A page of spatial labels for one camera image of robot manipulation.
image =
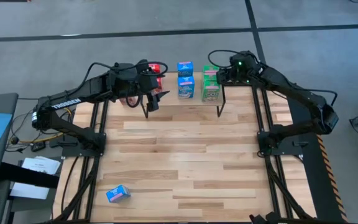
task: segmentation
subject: small blue box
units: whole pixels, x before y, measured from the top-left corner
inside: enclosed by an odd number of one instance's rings
[[[193,76],[193,62],[178,63],[178,77]]]
[[[179,99],[192,98],[194,95],[194,78],[178,77],[178,94]]]
[[[124,198],[128,198],[131,196],[127,187],[123,185],[119,185],[115,189],[109,190],[106,192],[107,199],[110,203],[118,203]]]

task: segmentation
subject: green and white box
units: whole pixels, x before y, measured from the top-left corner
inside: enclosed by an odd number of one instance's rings
[[[218,67],[213,65],[204,65],[202,95],[204,102],[217,101],[221,86],[216,82],[216,72]]]

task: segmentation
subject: paper sheet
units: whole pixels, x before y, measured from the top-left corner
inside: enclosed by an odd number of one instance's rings
[[[60,166],[60,162],[42,156],[36,158],[25,158],[22,167],[34,171],[44,172],[54,175]],[[46,199],[49,189],[46,187],[36,187],[34,185],[15,183],[11,196]]]

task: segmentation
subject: orange and black caution tape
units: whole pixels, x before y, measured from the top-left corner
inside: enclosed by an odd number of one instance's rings
[[[341,196],[339,196],[338,186],[336,185],[336,182],[335,182],[334,173],[333,173],[333,170],[332,170],[331,165],[329,163],[327,151],[326,151],[326,148],[324,147],[323,140],[321,139],[321,136],[319,136],[319,135],[317,135],[317,139],[318,139],[318,143],[320,145],[321,154],[324,157],[324,163],[326,164],[328,177],[331,179],[331,185],[332,185],[333,190],[334,190],[336,202],[338,203],[338,208],[341,211],[342,219],[345,222],[349,222],[349,220],[346,217],[346,212],[345,212],[345,208],[343,207],[343,204],[342,204]]]

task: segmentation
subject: gray carpet floor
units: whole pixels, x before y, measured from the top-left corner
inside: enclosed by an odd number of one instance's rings
[[[348,0],[251,0],[257,27],[330,26],[358,24],[358,3]],[[150,30],[250,28],[243,0],[33,0],[0,2],[0,37],[140,32]],[[344,207],[358,223],[358,135],[348,119],[358,115],[358,29],[261,32],[267,63],[291,81],[307,88],[339,93],[335,110],[340,121],[323,136]],[[195,70],[208,62],[214,49],[251,50],[250,32],[230,34],[158,35],[75,40],[0,42],[0,93],[40,97],[76,87],[92,62],[136,63],[161,60],[175,71],[176,63],[193,61]],[[218,55],[217,62],[226,62]],[[95,68],[90,77],[104,72]],[[16,115],[34,101],[17,104]],[[29,121],[18,134],[37,135]],[[23,154],[6,153],[17,163],[34,156],[56,157],[60,149]],[[14,223],[45,221],[53,197],[18,212]]]

